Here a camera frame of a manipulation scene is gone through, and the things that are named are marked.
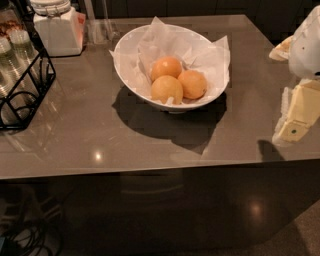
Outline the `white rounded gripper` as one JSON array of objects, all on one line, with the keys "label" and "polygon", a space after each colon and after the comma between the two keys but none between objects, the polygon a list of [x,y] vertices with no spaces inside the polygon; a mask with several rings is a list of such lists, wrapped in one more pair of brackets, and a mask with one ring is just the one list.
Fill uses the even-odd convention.
[{"label": "white rounded gripper", "polygon": [[282,93],[281,117],[272,143],[289,146],[300,141],[320,118],[320,6],[316,6],[295,31],[269,53],[277,61],[289,63],[289,70],[304,78]]}]

